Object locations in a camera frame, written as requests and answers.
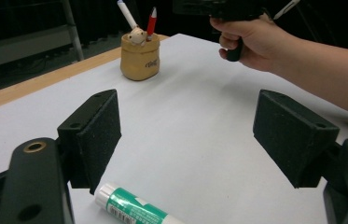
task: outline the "pen holder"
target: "pen holder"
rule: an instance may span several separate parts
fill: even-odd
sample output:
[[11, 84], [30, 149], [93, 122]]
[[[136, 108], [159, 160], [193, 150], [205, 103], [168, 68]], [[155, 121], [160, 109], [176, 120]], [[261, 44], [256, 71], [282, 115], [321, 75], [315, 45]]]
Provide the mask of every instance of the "pen holder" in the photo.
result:
[[142, 81], [155, 76], [160, 70], [160, 39], [153, 34], [150, 41], [142, 46], [134, 45], [128, 39], [128, 34], [121, 37], [122, 74], [135, 81]]

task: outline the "glue stick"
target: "glue stick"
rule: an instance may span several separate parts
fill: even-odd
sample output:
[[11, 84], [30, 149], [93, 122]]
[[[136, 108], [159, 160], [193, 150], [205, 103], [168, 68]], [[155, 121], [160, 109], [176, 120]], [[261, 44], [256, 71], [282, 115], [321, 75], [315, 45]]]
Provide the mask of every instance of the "glue stick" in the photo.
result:
[[126, 224], [184, 224], [115, 184], [103, 185], [95, 202]]

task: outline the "pen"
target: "pen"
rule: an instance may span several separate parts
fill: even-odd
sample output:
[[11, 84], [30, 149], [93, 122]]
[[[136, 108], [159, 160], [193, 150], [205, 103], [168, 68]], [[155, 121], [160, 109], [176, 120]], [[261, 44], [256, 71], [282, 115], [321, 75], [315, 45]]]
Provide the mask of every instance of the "pen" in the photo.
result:
[[151, 12], [149, 16], [149, 21], [147, 25], [147, 41], [150, 41], [153, 36], [156, 20], [157, 20], [157, 10], [155, 7], [153, 7], [153, 11]]
[[138, 27], [138, 24], [136, 24], [135, 20], [133, 19], [130, 10], [122, 0], [118, 0], [118, 7], [120, 8], [127, 22], [130, 24], [131, 29]]
[[293, 6], [295, 6], [299, 0], [291, 0], [284, 8], [282, 8], [276, 15], [273, 17], [274, 20], [278, 20], [282, 15], [287, 13]]

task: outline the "human hand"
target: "human hand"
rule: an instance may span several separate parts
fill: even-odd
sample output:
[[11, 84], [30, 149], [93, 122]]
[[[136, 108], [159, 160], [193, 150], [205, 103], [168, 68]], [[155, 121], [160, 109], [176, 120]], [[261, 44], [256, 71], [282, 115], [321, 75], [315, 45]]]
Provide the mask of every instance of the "human hand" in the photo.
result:
[[222, 21], [211, 18], [210, 23], [222, 32], [219, 43], [223, 49], [219, 53], [223, 59], [227, 59], [227, 49], [236, 49], [238, 39], [241, 38], [244, 47], [240, 62], [260, 71], [272, 70], [280, 51], [288, 47], [287, 40], [291, 36], [275, 25], [266, 14], [252, 21]]

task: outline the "table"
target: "table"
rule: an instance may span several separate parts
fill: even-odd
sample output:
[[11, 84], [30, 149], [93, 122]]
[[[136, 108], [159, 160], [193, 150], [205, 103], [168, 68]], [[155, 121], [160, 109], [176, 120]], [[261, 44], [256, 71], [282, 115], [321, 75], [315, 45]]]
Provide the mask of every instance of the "table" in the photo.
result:
[[[341, 128], [348, 112], [269, 73], [223, 61], [188, 35], [160, 43], [160, 71], [131, 81], [120, 49], [0, 91], [0, 172], [12, 150], [57, 127], [91, 95], [116, 89], [122, 137], [100, 185], [114, 182], [186, 223], [327, 223], [322, 180], [293, 189], [253, 137], [261, 89], [279, 91]], [[76, 223], [120, 223], [71, 189]]]

